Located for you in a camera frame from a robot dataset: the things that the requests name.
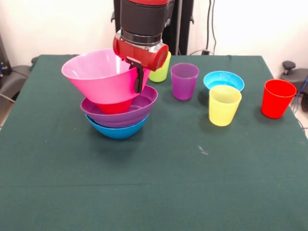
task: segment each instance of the cup rim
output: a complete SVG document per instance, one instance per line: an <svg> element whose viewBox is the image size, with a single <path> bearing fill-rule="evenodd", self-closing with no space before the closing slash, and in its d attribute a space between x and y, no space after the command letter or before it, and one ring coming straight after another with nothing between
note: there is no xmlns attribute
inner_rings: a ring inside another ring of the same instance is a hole
<svg viewBox="0 0 308 231"><path fill-rule="evenodd" d="M275 81L275 82L279 81L279 82L284 82L284 83L289 84L290 86L293 87L293 89L295 89L295 93L292 94L292 95L290 95L290 96L281 96L281 95L274 94L273 92L271 92L271 91L266 87L266 85L267 85L269 82L273 82L273 81ZM267 92L270 93L271 95L274 95L274 96L277 96L277 97L280 97L280 98L290 98L290 97L294 97L294 96L296 95L296 93L297 93L296 87L295 87L292 83L290 83L289 81L286 81L286 80L284 80L284 79L275 79L275 78L274 78L274 79L269 79L268 81L265 82L265 84L264 84L264 89L266 89Z"/></svg>
<svg viewBox="0 0 308 231"><path fill-rule="evenodd" d="M205 87L208 89L208 90L211 90L209 85L205 82L206 78L211 75L211 74L214 74L214 73L217 73L217 72L224 72L224 73L229 73L229 74L233 74L235 75L236 77L238 77L238 79L240 80L240 82L243 84L242 88L239 90L239 91L242 91L244 88L245 88L245 82L244 80L242 79L242 77L240 77L238 74L234 73L234 72L231 72L231 71L212 71L212 72L209 72L207 73L204 78L203 78L203 84L205 85Z"/></svg>
<svg viewBox="0 0 308 231"><path fill-rule="evenodd" d="M177 75L175 75L175 74L172 74L173 68L176 67L176 66L178 66L178 65L181 65L181 64L189 64L189 65L195 67L195 68L198 70L198 73L196 74L196 76L193 76L193 77L180 77L180 76L177 76ZM172 66L172 68L171 68L170 71L171 71L171 77L172 77L172 76L176 76L177 78L181 78L181 79L193 79L193 78L197 78L198 75L200 74L200 69L199 69L195 64L185 63L185 62L184 62L184 63L177 63L177 64L174 64L174 65Z"/></svg>
<svg viewBox="0 0 308 231"><path fill-rule="evenodd" d="M241 92L240 92L238 89L236 89L235 87L229 86L229 85L217 85L217 86L212 87L211 90L210 90L210 92L209 92L209 97L211 97L211 93L213 92L213 90L214 90L215 88L218 88L218 87L227 87L227 88L234 89L234 90L237 91L237 93L239 93L239 95L240 95L240 98L239 98L237 101L232 102L232 103L224 103L224 102L221 102L221 101L216 100L216 99L213 97L213 100L215 100L215 101L217 101L217 102L219 102L219 103L222 103L222 104L224 104L224 105L238 104L238 103L242 100L242 98L243 98Z"/></svg>

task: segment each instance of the pink bowl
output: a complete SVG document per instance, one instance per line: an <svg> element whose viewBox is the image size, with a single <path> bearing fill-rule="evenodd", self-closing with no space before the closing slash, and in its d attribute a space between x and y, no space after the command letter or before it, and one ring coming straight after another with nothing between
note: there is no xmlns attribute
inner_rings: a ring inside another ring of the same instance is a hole
<svg viewBox="0 0 308 231"><path fill-rule="evenodd" d="M72 58L63 65L62 74L93 103L121 103L139 95L134 91L137 69L129 69L112 48ZM149 74L144 69L142 90Z"/></svg>

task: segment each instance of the bowl rim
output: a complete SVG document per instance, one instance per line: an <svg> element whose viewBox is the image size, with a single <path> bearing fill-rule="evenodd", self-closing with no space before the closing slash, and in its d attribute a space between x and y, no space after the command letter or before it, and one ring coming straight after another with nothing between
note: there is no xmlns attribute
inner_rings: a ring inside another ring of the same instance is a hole
<svg viewBox="0 0 308 231"><path fill-rule="evenodd" d="M147 118L150 116L150 113L147 114L147 116L146 116L144 119L142 119L141 121L139 121L138 123L133 124L133 125L130 125L130 126L128 126L128 127L122 127L122 128L110 128L110 127L105 127L105 126L102 126L102 125L96 123L96 122L95 122L93 119L91 119L86 113L85 113L85 116L86 116L86 118L88 119L88 121L92 124L92 126L96 126L96 127L98 127L98 128L102 128L102 129L106 129L106 130L112 130L112 131L117 130L117 131L120 131L120 130L125 130L125 129L128 129L128 128L133 128L133 127L135 127L135 126L137 126L137 125L140 125L141 123L143 123L143 122L145 122L145 121L147 120Z"/></svg>
<svg viewBox="0 0 308 231"><path fill-rule="evenodd" d="M153 104L156 102L156 100L157 100L157 98L158 98L158 91L157 91L155 88L153 88L153 87L151 87L151 86L149 86L149 85L145 85L143 90L145 90L145 88L150 88L150 89L154 90L154 92L155 92L155 98L154 98L154 100L152 100L152 102L151 102L150 104L146 105L145 107L142 107L142 108L139 108L139 109L137 109L137 110L134 110L134 111L124 112L124 113L117 113L117 114L96 114L96 113L90 113L90 112L87 112L86 110L84 110L83 107L82 107L82 103L83 103L85 100L89 100L89 99L86 98L86 97L81 101L81 103L80 103L80 108L81 108L81 110L82 110L84 113L87 113L87 114L90 114L90 115L93 115L93 116L102 116L102 115L103 115L104 117L112 117L112 116L119 116L119 115L130 115L131 113L134 113L134 112L137 112L137 111L139 111L139 110L142 110L142 109L144 109L144 108L146 108L146 107L149 107L149 106L153 105Z"/></svg>
<svg viewBox="0 0 308 231"><path fill-rule="evenodd" d="M206 88L207 88L208 90L211 90L211 89L210 89L210 88L208 87L208 85L205 83L205 79L206 79L206 77L208 77L210 74L213 74L213 73L216 73L216 72L229 73L229 74L233 74L233 75L237 76L238 79L239 79L239 80L241 81L241 83L243 84L242 88L241 88L241 89L237 89L237 90L242 91L242 90L245 88L245 82L244 82L244 80L243 80L239 75L237 75L237 74L235 74L235 73L233 73L233 72L231 72L231 71L212 71L212 72L210 72L210 73L207 73L206 76L204 76L204 78L203 78L203 84L206 86Z"/></svg>
<svg viewBox="0 0 308 231"><path fill-rule="evenodd" d="M87 55L90 55L90 54L99 53L99 52L108 51L108 50L112 50L112 51L114 52L113 48L97 49L97 50L92 50L92 51L89 51L89 52L86 52L86 53L83 53L83 54L79 54L79 55L77 55L77 56L75 56L75 57L73 57L73 58L67 60L67 61L62 65L62 67L61 67L61 73L62 73L62 75L64 75L64 76L65 76L66 78L68 78L68 79L75 79L75 80L79 80L79 81L98 80L98 79L104 79L104 78L111 77L112 75L103 76L103 77L97 77L97 78L80 79L80 78L75 78L75 77L68 76L68 75L66 75L66 74L64 73L65 67L66 67L67 65L69 65L71 62L73 62L75 59L80 59L80 56L87 56ZM130 73L130 72L132 72L132 71L135 72L135 71L136 71L136 67L134 67L134 68L132 68L132 69L128 69L127 71L124 71L124 72L122 72L121 74Z"/></svg>

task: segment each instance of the black pole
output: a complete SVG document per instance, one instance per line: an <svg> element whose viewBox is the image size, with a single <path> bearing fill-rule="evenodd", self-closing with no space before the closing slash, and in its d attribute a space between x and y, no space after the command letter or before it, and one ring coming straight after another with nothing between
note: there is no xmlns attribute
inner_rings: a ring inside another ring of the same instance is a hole
<svg viewBox="0 0 308 231"><path fill-rule="evenodd" d="M0 74L9 75L12 72L12 68L6 55L3 41L0 35Z"/></svg>

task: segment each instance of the yellow cup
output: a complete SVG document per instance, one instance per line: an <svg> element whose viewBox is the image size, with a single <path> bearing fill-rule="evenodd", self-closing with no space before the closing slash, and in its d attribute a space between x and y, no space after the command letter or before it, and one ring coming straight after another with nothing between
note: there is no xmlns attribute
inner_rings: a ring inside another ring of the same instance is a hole
<svg viewBox="0 0 308 231"><path fill-rule="evenodd" d="M165 81L168 75L168 69L170 64L171 53L168 52L167 59L164 65L161 68L158 68L156 71L151 71L149 79L153 82L159 83Z"/></svg>
<svg viewBox="0 0 308 231"><path fill-rule="evenodd" d="M242 94L234 87L218 85L210 90L209 119L216 126L229 125L242 100Z"/></svg>

